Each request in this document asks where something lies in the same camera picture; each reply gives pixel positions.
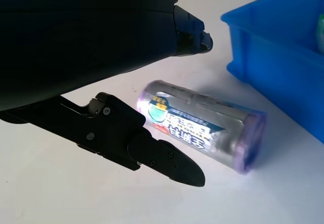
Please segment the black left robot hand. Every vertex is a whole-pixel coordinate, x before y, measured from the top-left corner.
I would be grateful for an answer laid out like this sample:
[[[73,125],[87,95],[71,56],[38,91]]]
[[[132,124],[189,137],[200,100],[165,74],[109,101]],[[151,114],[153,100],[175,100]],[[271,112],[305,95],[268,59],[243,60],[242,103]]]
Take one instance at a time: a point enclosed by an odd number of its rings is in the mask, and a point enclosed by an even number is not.
[[[30,123],[131,170],[202,187],[201,168],[156,140],[145,117],[99,93],[64,94],[175,56],[209,52],[204,23],[177,0],[1,0],[1,120]]]

